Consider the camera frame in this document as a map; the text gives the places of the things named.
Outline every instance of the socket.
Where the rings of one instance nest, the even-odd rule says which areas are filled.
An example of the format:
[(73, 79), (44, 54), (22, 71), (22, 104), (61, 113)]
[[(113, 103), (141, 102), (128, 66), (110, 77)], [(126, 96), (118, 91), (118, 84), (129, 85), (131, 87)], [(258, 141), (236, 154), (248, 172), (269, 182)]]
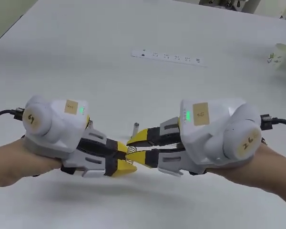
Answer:
[(198, 65), (202, 67), (206, 67), (202, 58), (193, 58), (188, 57), (185, 55), (178, 55), (178, 54), (167, 54), (167, 53), (159, 53), (154, 52), (146, 49), (135, 49), (132, 50), (131, 56), (133, 57), (140, 57), (158, 61), (168, 61), (173, 63), (182, 63), (182, 64), (190, 64), (190, 65)]

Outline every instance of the label sticker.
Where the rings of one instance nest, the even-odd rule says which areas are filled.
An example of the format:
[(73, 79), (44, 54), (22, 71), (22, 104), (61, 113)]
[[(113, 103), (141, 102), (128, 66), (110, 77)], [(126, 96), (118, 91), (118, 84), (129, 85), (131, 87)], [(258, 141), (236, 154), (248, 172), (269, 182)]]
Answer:
[(193, 105), (194, 125), (209, 125), (209, 107), (208, 103), (200, 103)]
[(28, 123), (32, 130), (37, 130), (40, 127), (40, 121), (31, 109), (25, 110), (23, 113), (22, 121)]
[(65, 106), (65, 113), (76, 115), (78, 109), (78, 102), (67, 100), (66, 106)]
[(239, 157), (246, 156), (252, 150), (252, 147), (256, 144), (256, 141), (260, 141), (261, 132), (258, 129), (254, 129), (238, 146), (237, 155)]

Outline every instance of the metal rod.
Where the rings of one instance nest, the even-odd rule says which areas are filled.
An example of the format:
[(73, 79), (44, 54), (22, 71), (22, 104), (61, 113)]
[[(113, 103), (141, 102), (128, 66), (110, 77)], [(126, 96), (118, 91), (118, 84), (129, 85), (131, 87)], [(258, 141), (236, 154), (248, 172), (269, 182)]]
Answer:
[(139, 124), (135, 123), (135, 124), (133, 124), (133, 135), (132, 135), (132, 137), (136, 136), (138, 132), (139, 132)]

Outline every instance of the green led light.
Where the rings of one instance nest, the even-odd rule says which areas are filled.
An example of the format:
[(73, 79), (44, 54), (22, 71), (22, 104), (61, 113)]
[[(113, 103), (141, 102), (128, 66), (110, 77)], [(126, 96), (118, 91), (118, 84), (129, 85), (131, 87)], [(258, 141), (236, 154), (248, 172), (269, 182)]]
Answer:
[(186, 112), (186, 120), (191, 121), (191, 113), (189, 111)]

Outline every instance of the black cable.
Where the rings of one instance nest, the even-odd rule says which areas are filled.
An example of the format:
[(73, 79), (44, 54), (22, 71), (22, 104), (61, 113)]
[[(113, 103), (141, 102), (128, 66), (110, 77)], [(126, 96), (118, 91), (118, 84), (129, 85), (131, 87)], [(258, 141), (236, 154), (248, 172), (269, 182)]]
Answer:
[(15, 110), (4, 110), (4, 111), (0, 111), (0, 116), (4, 115), (4, 114), (12, 114), (15, 115), (16, 111)]
[(271, 124), (273, 124), (273, 125), (275, 125), (275, 124), (285, 124), (286, 125), (286, 119), (272, 118), (271, 119)]
[(273, 118), (269, 114), (263, 114), (261, 115), (261, 129), (262, 130), (272, 130), (272, 125), (276, 124), (285, 124), (286, 125), (286, 119), (282, 118)]
[(11, 114), (14, 116), (14, 119), (22, 121), (23, 112), (24, 112), (23, 108), (17, 108), (15, 110), (4, 110), (0, 111), (0, 116), (4, 114)]

